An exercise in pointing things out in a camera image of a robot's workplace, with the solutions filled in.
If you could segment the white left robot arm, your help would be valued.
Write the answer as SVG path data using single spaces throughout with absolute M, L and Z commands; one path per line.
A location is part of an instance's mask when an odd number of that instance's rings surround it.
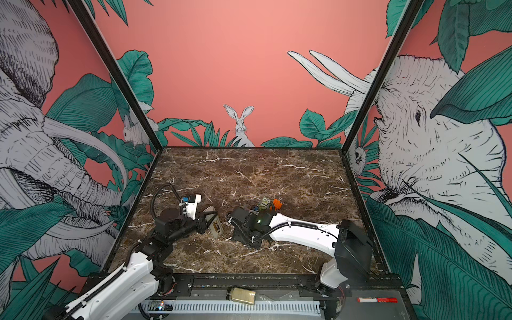
M 183 210 L 170 209 L 155 218 L 155 229 L 136 243 L 123 265 L 96 286 L 64 307 L 51 307 L 43 319 L 122 319 L 154 294 L 168 295 L 177 281 L 163 262 L 173 244 L 193 233 L 205 233 L 217 217 L 209 206 L 191 218 Z

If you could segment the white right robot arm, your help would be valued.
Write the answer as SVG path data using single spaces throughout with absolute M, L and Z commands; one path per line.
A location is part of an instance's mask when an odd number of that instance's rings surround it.
M 233 241 L 260 249 L 263 241 L 284 241 L 310 247 L 331 257 L 322 266 L 319 282 L 336 289 L 347 281 L 367 281 L 371 274 L 373 242 L 353 221 L 319 224 L 301 221 L 275 211 L 235 208 L 227 215 Z

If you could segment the grey remote control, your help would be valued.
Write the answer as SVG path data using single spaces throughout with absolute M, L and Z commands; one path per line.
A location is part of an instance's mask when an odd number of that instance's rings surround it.
M 216 210 L 215 210 L 214 206 L 209 206 L 204 211 L 216 211 Z M 209 232 L 210 232 L 211 236 L 214 239 L 220 238 L 223 234 L 223 226 L 221 224 L 219 216 L 217 216 L 216 218 L 206 218 L 206 219 L 211 222 L 209 224 Z

